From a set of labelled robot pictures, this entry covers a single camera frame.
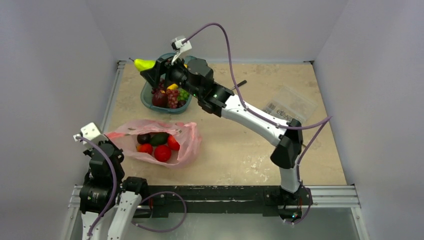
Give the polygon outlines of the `yellow green fake pear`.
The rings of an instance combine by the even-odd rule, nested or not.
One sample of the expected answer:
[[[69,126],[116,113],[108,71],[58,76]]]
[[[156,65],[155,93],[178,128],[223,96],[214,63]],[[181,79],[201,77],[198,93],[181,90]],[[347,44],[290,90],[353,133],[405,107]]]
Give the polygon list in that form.
[[[140,58],[136,58],[136,59],[129,58],[129,60],[131,60],[133,62],[134,66],[135,66],[135,68],[137,69],[138,72],[150,70],[156,64],[155,60],[144,60],[144,59],[140,59]]]

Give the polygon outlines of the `pink plastic bag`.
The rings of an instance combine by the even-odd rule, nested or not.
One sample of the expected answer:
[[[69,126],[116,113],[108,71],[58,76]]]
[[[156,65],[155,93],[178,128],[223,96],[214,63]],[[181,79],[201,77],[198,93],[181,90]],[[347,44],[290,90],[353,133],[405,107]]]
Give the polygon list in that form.
[[[133,120],[106,136],[123,150],[126,157],[170,169],[182,168],[193,162],[202,142],[194,122]]]

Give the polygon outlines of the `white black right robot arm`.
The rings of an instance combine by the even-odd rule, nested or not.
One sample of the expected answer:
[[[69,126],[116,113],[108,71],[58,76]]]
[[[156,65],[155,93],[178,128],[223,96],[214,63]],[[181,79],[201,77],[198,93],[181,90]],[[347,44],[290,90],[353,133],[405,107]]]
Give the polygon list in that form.
[[[166,83],[177,84],[193,97],[207,113],[234,121],[252,130],[275,147],[270,160],[279,167],[280,196],[288,204],[300,198],[301,180],[298,158],[302,152],[302,124],[275,118],[244,102],[229,88],[215,82],[214,71],[206,60],[193,58],[188,62],[172,57],[156,60],[134,60],[140,75],[153,87],[161,77]]]

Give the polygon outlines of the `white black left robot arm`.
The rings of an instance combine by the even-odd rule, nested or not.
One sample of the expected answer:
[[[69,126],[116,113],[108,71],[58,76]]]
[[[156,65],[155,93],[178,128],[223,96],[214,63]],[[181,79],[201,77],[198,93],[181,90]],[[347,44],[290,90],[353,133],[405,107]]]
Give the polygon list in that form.
[[[149,199],[147,180],[124,178],[123,150],[110,140],[93,144],[84,154],[90,161],[79,192],[82,239],[123,240],[137,206]]]

